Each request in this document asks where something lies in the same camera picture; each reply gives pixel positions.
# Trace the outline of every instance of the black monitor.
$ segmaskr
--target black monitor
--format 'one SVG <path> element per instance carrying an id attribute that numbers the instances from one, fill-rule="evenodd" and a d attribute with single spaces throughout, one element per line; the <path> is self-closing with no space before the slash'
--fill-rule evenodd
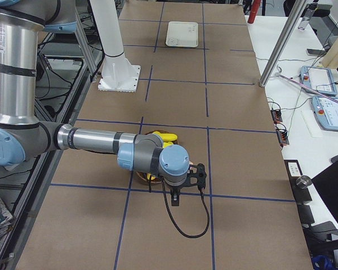
<path id="1" fill-rule="evenodd" d="M 338 161 L 319 173 L 312 181 L 338 223 Z"/>

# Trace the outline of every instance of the blue joint cap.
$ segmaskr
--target blue joint cap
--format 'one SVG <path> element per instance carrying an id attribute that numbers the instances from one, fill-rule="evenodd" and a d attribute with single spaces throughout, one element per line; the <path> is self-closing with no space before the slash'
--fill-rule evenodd
<path id="1" fill-rule="evenodd" d="M 123 169 L 133 170 L 134 164 L 134 144 L 123 143 L 118 151 L 118 165 Z"/>
<path id="2" fill-rule="evenodd" d="M 20 2 L 20 0 L 0 0 L 0 7 L 11 6 Z"/>
<path id="3" fill-rule="evenodd" d="M 0 129 L 0 166 L 22 163 L 25 151 L 18 140 L 9 132 Z"/>
<path id="4" fill-rule="evenodd" d="M 77 22 L 69 22 L 67 24 L 48 24 L 45 26 L 45 32 L 56 34 L 71 34 L 77 30 Z"/>
<path id="5" fill-rule="evenodd" d="M 171 176 L 181 176 L 189 169 L 189 154 L 180 145 L 171 145 L 160 153 L 159 163 Z"/>

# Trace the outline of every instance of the metal base plate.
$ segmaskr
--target metal base plate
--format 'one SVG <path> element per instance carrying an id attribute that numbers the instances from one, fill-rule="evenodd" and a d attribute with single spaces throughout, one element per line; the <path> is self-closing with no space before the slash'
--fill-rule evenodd
<path id="1" fill-rule="evenodd" d="M 98 89 L 101 91 L 135 92 L 139 81 L 141 67 L 135 65 L 132 65 L 132 67 L 137 70 L 137 74 L 135 76 L 129 77 L 127 80 L 120 82 L 116 87 L 114 86 L 116 83 L 113 83 L 112 77 L 105 76 L 100 80 Z"/>

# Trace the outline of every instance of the red cylinder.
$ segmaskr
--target red cylinder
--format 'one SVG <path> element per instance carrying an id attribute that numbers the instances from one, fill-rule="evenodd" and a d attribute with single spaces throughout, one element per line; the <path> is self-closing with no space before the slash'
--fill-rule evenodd
<path id="1" fill-rule="evenodd" d="M 252 9 L 250 11 L 249 19 L 248 19 L 249 24 L 254 23 L 255 16 L 257 15 L 258 9 L 260 7 L 260 1 L 261 0 L 254 0 L 254 3 L 252 5 Z"/>

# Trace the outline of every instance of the white pillar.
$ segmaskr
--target white pillar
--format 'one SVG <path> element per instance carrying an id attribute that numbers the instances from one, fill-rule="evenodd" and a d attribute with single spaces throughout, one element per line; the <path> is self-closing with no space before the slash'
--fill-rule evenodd
<path id="1" fill-rule="evenodd" d="M 125 58 L 114 0 L 90 0 L 105 60 L 99 90 L 135 92 L 140 66 Z"/>

